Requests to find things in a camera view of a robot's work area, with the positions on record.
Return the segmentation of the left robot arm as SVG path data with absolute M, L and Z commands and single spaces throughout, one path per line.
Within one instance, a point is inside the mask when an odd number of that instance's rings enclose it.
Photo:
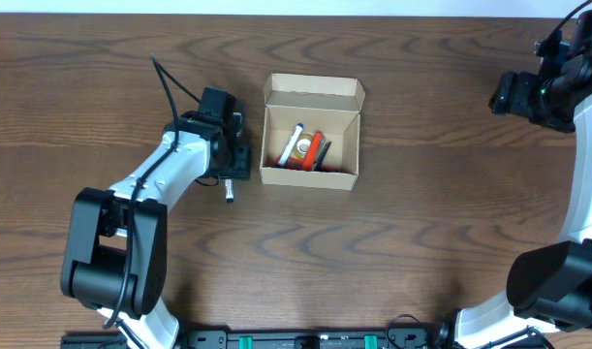
M 242 108 L 187 111 L 166 125 L 158 147 L 131 174 L 76 196 L 61 291 L 105 316 L 127 347 L 177 346 L 180 324 L 162 299 L 168 215 L 200 178 L 249 178 L 243 128 Z

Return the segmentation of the blue whiteboard marker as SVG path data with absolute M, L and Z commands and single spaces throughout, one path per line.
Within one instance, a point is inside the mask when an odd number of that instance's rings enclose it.
M 303 132 L 303 124 L 298 123 L 296 125 L 294 131 L 292 132 L 284 150 L 282 151 L 280 157 L 278 158 L 277 166 L 279 168 L 284 168 L 285 165 L 287 164 L 287 161 L 289 160 L 289 158 L 291 156 L 291 152 L 293 151 L 294 147 L 296 146 L 296 142 L 302 132 Z

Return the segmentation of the red utility knife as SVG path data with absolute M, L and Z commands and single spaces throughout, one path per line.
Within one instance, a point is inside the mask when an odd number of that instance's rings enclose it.
M 303 159 L 289 157 L 288 160 L 286 161 L 286 163 L 283 165 L 283 167 L 288 170 L 304 171 L 303 165 L 304 165 Z M 324 165 L 317 166 L 316 164 L 314 164 L 311 167 L 310 172 L 339 173 L 339 170 L 335 167 L 329 167 L 329 166 L 324 166 Z

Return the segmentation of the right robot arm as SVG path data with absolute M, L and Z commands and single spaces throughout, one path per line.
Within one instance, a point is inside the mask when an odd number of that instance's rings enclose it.
M 519 255 L 503 291 L 454 313 L 442 348 L 504 348 L 548 333 L 592 331 L 592 44 L 539 43 L 538 73 L 507 72 L 496 114 L 576 136 L 570 202 L 557 241 Z

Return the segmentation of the yellow tape roll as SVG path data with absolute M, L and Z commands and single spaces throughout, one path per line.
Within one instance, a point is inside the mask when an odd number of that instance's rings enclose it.
M 297 141 L 296 145 L 292 149 L 291 156 L 297 160 L 303 160 L 313 142 L 314 136 L 308 133 L 302 133 Z

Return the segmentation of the cardboard box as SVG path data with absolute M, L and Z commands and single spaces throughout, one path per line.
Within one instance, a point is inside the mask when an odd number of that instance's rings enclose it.
M 364 99 L 358 79 L 270 75 L 264 86 L 262 183 L 353 189 Z

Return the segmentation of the red and black stapler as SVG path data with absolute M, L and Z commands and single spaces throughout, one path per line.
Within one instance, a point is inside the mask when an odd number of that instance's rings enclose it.
M 323 151 L 327 148 L 327 139 L 324 133 L 316 132 L 314 134 L 314 139 L 309 147 L 309 150 L 306 154 L 304 160 L 303 168 L 305 171 L 310 172 L 311 167 L 314 164 L 318 164 L 319 159 L 322 156 Z

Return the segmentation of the black whiteboard marker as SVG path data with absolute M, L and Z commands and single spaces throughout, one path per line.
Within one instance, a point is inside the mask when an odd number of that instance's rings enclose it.
M 224 180 L 225 184 L 225 198 L 228 204 L 234 201 L 234 181 L 231 178 Z

